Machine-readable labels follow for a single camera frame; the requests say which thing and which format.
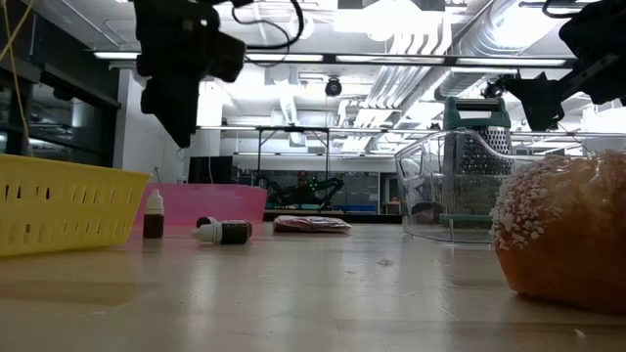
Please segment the camera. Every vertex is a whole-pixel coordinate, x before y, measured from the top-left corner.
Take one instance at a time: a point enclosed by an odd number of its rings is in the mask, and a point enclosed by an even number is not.
[[[326,96],[327,97],[337,97],[341,94],[341,83],[339,82],[339,78],[330,77],[329,82],[326,84]]]

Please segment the sugar-coated bun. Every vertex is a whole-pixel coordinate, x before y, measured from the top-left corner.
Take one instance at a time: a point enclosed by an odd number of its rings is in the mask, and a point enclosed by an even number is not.
[[[500,189],[493,237],[510,287],[626,313],[626,154],[550,155]]]

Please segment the white bottle cap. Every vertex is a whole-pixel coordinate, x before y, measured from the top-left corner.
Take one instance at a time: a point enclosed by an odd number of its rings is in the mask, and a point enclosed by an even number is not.
[[[222,224],[212,223],[202,225],[192,230],[192,236],[201,242],[213,242],[220,244],[222,242]]]
[[[153,190],[153,192],[148,197],[146,201],[146,214],[154,215],[163,215],[165,209],[163,208],[163,197],[160,196],[158,190]]]

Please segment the ceiling light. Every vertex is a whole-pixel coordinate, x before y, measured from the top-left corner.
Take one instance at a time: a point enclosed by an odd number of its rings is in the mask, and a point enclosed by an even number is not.
[[[437,131],[430,131],[430,130],[389,130],[389,132],[393,132],[393,133],[411,133],[411,134],[430,134],[430,133],[434,133]]]
[[[444,58],[388,56],[388,55],[337,55],[339,63],[377,63],[377,64],[422,64],[441,65]]]
[[[234,152],[233,155],[241,155],[241,156],[258,156],[257,152]],[[274,155],[274,153],[261,153],[261,155]]]
[[[312,83],[312,81],[325,83],[328,77],[324,73],[314,73],[314,72],[301,72],[298,74],[298,79],[308,81]]]
[[[516,74],[516,68],[504,67],[450,67],[455,73],[499,73],[499,74]]]
[[[380,128],[329,128],[331,132],[347,132],[347,133],[380,133]]]
[[[259,155],[266,155],[266,156],[306,156],[306,157],[310,157],[310,156],[319,156],[319,157],[326,157],[325,154],[314,154],[314,153],[257,153],[257,152],[234,152],[233,155],[239,155],[239,156],[259,156]],[[364,158],[368,158],[368,157],[393,157],[393,154],[329,154],[329,156],[332,157],[364,157]]]
[[[219,131],[256,131],[256,127],[249,126],[198,126],[201,130],[219,130]]]
[[[254,62],[316,62],[320,63],[324,57],[322,55],[308,54],[247,54],[249,61]]]
[[[103,60],[135,60],[139,54],[137,52],[94,52],[96,58]]]
[[[446,4],[446,14],[458,14],[468,9],[468,4],[461,1],[452,1],[452,4]]]
[[[563,66],[565,59],[525,59],[525,58],[460,58],[457,65],[466,66]]]

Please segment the white pillar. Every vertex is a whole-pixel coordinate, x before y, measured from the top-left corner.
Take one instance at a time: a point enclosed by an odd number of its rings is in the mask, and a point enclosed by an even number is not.
[[[198,99],[198,126],[220,126],[222,124],[221,88],[214,81],[201,82]],[[190,158],[195,156],[219,156],[220,131],[199,130],[192,138],[191,146],[185,151],[185,176],[189,176]]]

